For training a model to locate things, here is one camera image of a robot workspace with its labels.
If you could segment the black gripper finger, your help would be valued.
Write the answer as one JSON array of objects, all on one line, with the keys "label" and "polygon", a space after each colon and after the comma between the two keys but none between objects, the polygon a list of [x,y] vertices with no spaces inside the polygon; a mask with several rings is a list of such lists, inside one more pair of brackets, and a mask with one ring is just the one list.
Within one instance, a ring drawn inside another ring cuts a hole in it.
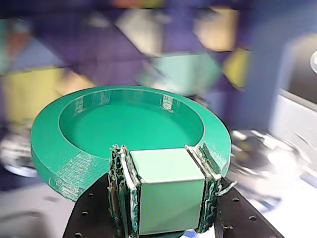
[{"label": "black gripper finger", "polygon": [[110,149],[110,170],[76,201],[65,238],[137,238],[140,180],[127,147]]},{"label": "black gripper finger", "polygon": [[283,235],[228,182],[206,147],[185,145],[205,176],[199,225],[203,234],[214,228],[216,238],[282,238]]}]

